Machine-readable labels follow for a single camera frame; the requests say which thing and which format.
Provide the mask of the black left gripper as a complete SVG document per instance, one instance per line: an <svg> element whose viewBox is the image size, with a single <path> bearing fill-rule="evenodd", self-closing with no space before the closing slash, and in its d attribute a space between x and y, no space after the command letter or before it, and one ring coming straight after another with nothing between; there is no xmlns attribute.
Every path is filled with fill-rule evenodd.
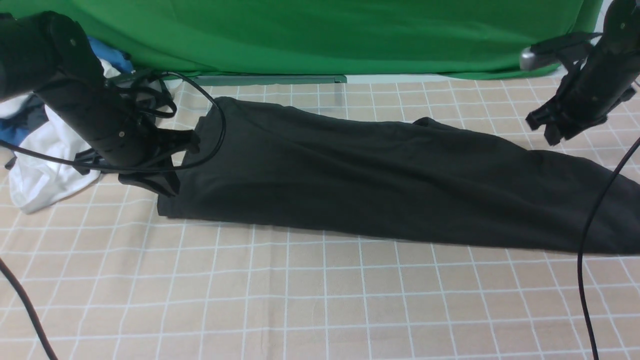
<svg viewBox="0 0 640 360"><path fill-rule="evenodd" d="M180 180L166 159L144 165L153 159L154 144L137 129L135 112L118 93L105 88L103 75L37 75L35 94L64 122L106 159L118 173L118 181L173 198L180 192ZM171 156L201 151L201 139L194 130L158 130L158 155ZM38 158L66 166L93 165L68 161L43 153Z"/></svg>

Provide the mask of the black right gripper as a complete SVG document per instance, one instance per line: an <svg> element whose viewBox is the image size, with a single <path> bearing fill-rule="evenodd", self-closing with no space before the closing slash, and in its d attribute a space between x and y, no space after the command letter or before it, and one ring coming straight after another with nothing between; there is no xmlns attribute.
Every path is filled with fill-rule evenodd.
<svg viewBox="0 0 640 360"><path fill-rule="evenodd" d="M544 126L551 146L607 121L608 114L635 95L639 75L639 41L601 35L586 59L562 78L555 95L526 116L531 130Z"/></svg>

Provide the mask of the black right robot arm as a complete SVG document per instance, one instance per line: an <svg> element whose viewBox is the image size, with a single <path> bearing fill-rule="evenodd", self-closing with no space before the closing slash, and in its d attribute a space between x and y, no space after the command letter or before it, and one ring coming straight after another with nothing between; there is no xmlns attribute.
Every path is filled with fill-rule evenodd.
<svg viewBox="0 0 640 360"><path fill-rule="evenodd" d="M615 0L602 32L577 31L532 44L519 57L522 71L562 64L567 73L549 100L526 116L531 130L544 126L556 146L602 125L618 105L631 100L640 73L640 8L637 0Z"/></svg>

